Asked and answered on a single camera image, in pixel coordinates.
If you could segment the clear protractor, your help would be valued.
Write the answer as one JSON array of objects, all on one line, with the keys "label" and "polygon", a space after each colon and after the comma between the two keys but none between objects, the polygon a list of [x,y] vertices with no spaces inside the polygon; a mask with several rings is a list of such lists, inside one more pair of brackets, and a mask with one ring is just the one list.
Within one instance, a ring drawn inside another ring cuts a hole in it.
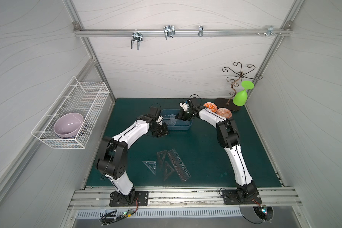
[{"label": "clear protractor", "polygon": [[175,126],[177,123],[175,115],[165,115],[163,120],[168,126]]}]

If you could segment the blue plastic storage box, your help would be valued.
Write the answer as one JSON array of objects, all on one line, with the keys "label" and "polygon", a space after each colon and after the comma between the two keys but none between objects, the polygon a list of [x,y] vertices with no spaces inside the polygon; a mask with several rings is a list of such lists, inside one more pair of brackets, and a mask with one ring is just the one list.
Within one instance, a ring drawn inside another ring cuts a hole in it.
[{"label": "blue plastic storage box", "polygon": [[[164,118],[165,115],[177,115],[179,113],[179,109],[163,109],[161,111],[161,116]],[[177,120],[175,126],[168,126],[168,130],[175,130],[175,131],[187,131],[191,128],[193,121],[182,121]]]}]

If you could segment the dark triangle ruler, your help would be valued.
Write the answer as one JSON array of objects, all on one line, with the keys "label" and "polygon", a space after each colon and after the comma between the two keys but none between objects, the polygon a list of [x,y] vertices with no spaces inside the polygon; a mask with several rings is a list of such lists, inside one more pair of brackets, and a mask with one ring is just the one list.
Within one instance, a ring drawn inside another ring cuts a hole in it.
[{"label": "dark triangle ruler", "polygon": [[175,172],[174,168],[166,161],[164,167],[164,181],[166,181],[173,173]]},{"label": "dark triangle ruler", "polygon": [[164,150],[156,153],[160,168],[163,167],[167,152],[167,150]]}]

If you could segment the stencil ruler large dark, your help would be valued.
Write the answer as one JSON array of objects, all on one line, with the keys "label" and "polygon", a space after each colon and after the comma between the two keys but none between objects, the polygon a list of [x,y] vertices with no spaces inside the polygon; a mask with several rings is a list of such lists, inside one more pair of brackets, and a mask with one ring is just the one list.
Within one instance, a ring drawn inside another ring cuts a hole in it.
[{"label": "stencil ruler large dark", "polygon": [[175,149],[172,149],[167,152],[167,155],[172,163],[173,168],[175,169],[177,175],[179,176],[180,180],[182,182],[187,181],[191,177],[191,174],[186,168],[184,162],[182,161],[177,151]]}]

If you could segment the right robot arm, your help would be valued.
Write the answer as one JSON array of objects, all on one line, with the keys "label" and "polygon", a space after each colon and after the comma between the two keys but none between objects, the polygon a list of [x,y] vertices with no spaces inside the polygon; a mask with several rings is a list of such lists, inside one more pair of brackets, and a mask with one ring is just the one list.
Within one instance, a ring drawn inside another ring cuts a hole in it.
[{"label": "right robot arm", "polygon": [[224,118],[206,107],[198,107],[187,111],[180,110],[175,118],[189,121],[195,117],[216,128],[218,144],[226,151],[234,171],[238,200],[246,202],[252,196],[257,195],[256,184],[247,169],[242,155],[239,131],[234,119]]}]

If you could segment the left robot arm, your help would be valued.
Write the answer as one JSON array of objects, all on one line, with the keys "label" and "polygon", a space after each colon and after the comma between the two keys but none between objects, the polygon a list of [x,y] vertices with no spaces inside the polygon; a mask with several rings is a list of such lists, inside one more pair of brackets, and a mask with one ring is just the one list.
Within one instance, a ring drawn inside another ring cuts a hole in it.
[{"label": "left robot arm", "polygon": [[103,139],[103,144],[99,148],[97,170],[111,181],[119,195],[132,199],[135,186],[126,173],[128,150],[143,135],[162,137],[168,133],[168,126],[163,121],[163,117],[139,116],[131,126],[121,133]]}]

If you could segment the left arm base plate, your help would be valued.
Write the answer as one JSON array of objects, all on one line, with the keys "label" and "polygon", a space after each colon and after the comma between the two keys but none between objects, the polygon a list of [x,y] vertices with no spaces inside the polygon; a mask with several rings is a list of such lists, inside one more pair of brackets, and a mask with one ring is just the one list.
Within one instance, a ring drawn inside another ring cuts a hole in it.
[{"label": "left arm base plate", "polygon": [[131,191],[129,195],[122,195],[119,192],[112,192],[110,194],[110,207],[136,207],[148,205],[149,192],[148,191]]}]

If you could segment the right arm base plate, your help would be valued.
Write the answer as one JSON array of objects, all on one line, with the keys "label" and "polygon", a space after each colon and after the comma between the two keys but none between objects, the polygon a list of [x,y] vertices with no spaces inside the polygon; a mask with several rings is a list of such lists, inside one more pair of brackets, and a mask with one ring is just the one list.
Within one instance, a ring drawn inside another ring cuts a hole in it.
[{"label": "right arm base plate", "polygon": [[221,188],[218,191],[225,205],[262,205],[259,193],[242,193],[235,189]]}]

